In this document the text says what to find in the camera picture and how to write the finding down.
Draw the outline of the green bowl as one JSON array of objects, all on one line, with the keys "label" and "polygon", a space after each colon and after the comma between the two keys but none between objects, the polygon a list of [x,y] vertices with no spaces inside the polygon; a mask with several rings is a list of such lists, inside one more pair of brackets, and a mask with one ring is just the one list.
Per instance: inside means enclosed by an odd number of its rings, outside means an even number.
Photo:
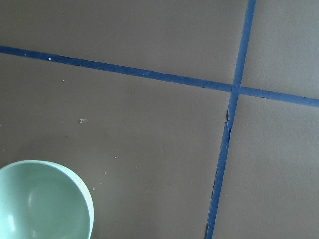
[{"label": "green bowl", "polygon": [[90,191],[69,168],[24,160],[0,170],[2,239],[89,239],[93,224]]}]

